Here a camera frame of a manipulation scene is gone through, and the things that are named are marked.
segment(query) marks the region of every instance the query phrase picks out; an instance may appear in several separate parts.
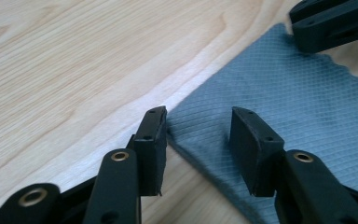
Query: wooden table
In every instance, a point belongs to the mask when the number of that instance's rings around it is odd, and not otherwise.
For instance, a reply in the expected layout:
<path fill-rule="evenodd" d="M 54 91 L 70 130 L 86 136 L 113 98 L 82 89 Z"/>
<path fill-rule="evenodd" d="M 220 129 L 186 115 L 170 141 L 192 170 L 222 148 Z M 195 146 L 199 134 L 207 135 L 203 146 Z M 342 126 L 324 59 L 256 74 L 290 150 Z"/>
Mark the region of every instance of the wooden table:
<path fill-rule="evenodd" d="M 144 112 L 173 109 L 294 0 L 0 0 L 0 205 L 33 183 L 67 190 L 126 146 Z M 358 76 L 358 42 L 328 50 Z M 245 223 L 170 147 L 144 223 Z"/>

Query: folded cloth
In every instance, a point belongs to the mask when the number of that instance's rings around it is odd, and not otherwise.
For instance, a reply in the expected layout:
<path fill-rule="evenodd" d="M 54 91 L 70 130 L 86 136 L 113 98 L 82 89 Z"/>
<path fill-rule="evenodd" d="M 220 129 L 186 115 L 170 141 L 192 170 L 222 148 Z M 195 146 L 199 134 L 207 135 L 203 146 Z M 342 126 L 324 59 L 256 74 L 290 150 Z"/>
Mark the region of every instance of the folded cloth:
<path fill-rule="evenodd" d="M 284 139 L 286 150 L 315 154 L 342 184 L 358 190 L 358 77 L 329 56 L 299 52 L 283 24 L 192 92 L 167 119 L 173 148 L 250 221 L 278 223 L 274 200 L 249 195 L 229 153 L 232 106 L 253 110 Z"/>

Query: textured fabric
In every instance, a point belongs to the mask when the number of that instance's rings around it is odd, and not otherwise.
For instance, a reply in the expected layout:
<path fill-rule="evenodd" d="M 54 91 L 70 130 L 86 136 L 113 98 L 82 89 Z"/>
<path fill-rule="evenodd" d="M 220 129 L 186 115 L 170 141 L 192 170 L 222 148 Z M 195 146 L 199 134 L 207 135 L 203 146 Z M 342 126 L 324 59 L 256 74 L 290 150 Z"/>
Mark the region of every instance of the textured fabric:
<path fill-rule="evenodd" d="M 253 223 L 278 223 L 273 199 L 249 195 L 228 151 L 234 105 L 254 110 L 286 150 L 316 154 L 358 190 L 358 77 L 347 68 L 300 53 L 278 24 L 168 114 L 175 150 Z"/>

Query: wood grain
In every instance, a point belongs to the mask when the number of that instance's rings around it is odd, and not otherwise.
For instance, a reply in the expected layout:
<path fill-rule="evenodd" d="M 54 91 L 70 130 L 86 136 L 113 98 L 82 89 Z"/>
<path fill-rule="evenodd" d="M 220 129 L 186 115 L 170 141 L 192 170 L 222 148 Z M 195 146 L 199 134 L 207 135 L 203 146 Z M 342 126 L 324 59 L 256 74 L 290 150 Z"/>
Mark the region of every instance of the wood grain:
<path fill-rule="evenodd" d="M 144 112 L 173 109 L 297 1 L 0 0 L 0 205 L 96 175 Z M 358 42 L 328 50 L 358 76 Z M 244 223 L 171 148 L 144 223 Z"/>

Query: blue cloth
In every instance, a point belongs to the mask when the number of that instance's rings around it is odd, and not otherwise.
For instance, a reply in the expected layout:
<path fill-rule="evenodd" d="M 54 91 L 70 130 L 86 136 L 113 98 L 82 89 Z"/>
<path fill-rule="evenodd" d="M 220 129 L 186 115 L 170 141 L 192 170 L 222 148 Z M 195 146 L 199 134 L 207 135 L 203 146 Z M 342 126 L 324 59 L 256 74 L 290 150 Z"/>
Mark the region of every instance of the blue cloth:
<path fill-rule="evenodd" d="M 278 223 L 272 198 L 255 198 L 228 151 L 231 107 L 254 110 L 285 149 L 320 157 L 358 190 L 358 77 L 326 55 L 296 49 L 275 25 L 168 114 L 169 140 L 253 223 Z"/>

